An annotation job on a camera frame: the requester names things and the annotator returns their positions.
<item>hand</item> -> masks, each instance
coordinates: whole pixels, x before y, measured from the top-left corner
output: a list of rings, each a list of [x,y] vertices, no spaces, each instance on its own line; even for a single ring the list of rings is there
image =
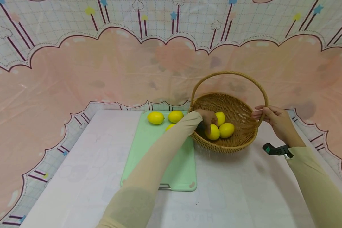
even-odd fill
[[[210,134],[211,124],[218,125],[218,119],[214,112],[202,109],[195,110],[194,112],[200,113],[201,117],[203,118],[203,125],[207,134]]]
[[[284,141],[289,147],[306,146],[298,132],[296,132],[286,110],[275,106],[264,107],[263,105],[257,106],[255,109],[258,111],[251,114],[252,118],[259,120],[262,113],[265,113],[264,121],[271,125],[276,136]]]

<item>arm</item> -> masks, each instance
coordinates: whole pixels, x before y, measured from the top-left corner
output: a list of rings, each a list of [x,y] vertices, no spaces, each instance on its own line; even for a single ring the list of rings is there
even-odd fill
[[[167,166],[198,124],[203,119],[204,122],[212,121],[212,115],[214,113],[196,110],[166,131],[150,147],[123,187],[111,199],[97,228],[146,227]]]
[[[342,193],[298,135],[288,113],[274,106],[257,106],[256,109],[260,111],[252,113],[252,117],[258,119],[264,112],[264,120],[272,126],[276,136],[290,147],[294,157],[287,163],[298,181],[315,226],[342,227]]]
[[[309,147],[292,147],[287,160],[317,228],[342,227],[342,193]]]

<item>white table surface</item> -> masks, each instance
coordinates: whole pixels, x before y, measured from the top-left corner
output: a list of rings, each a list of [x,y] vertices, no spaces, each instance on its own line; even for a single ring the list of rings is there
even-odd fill
[[[120,188],[140,114],[97,112],[20,228],[94,228]],[[282,145],[264,122],[255,141],[238,153],[222,156],[195,148],[197,189],[159,191],[148,227],[314,227],[286,160],[262,150],[267,142]],[[315,152],[342,192],[342,181]]]

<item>basket handle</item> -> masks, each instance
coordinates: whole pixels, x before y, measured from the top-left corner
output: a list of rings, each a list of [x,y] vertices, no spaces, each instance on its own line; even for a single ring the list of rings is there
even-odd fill
[[[215,72],[213,74],[210,74],[208,76],[205,76],[204,78],[202,78],[194,87],[193,89],[193,93],[192,93],[192,100],[190,102],[190,108],[193,106],[193,100],[194,100],[194,96],[195,96],[195,92],[196,90],[198,89],[198,87],[200,86],[200,84],[202,84],[205,80],[211,78],[211,77],[214,77],[214,76],[217,76],[217,75],[221,75],[221,74],[235,74],[235,75],[239,75],[241,77],[244,77],[245,79],[248,79],[250,80],[251,82],[253,82],[259,89],[260,91],[262,92],[262,95],[263,95],[263,98],[265,99],[265,106],[268,106],[269,105],[269,99],[267,98],[267,94],[264,90],[264,88],[262,88],[262,86],[255,80],[253,79],[252,77],[248,76],[247,74],[243,74],[241,72],[238,72],[238,71],[231,71],[231,70],[226,70],[226,71],[218,71],[218,72]],[[260,119],[258,120],[258,123],[257,123],[257,127],[259,127],[263,121],[263,119],[265,118],[265,114],[262,113],[262,116],[260,117]]]

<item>finger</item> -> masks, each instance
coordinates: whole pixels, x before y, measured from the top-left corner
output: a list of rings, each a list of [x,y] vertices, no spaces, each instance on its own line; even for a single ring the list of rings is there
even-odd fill
[[[205,125],[205,131],[208,135],[210,135],[210,124],[204,124]]]
[[[212,118],[212,124],[215,124],[217,127],[220,127],[220,126],[218,126],[217,116],[215,118]]]
[[[265,107],[265,106],[264,105],[259,105],[259,106],[256,106],[255,109],[261,110],[263,107]]]
[[[284,113],[285,110],[279,108],[279,107],[276,107],[276,106],[271,106],[269,105],[269,108],[272,112],[274,112],[276,115],[281,115],[282,113]]]
[[[261,116],[259,115],[259,116],[253,116],[253,118],[255,119],[255,120],[259,120],[260,118],[261,118]],[[270,118],[268,117],[268,116],[265,116],[265,118],[263,118],[263,121],[266,121],[266,122],[270,122]]]
[[[258,110],[258,111],[251,113],[251,116],[262,115],[262,113],[263,113],[262,110]]]
[[[263,107],[262,110],[270,119],[274,119],[277,117],[277,115],[268,107]]]

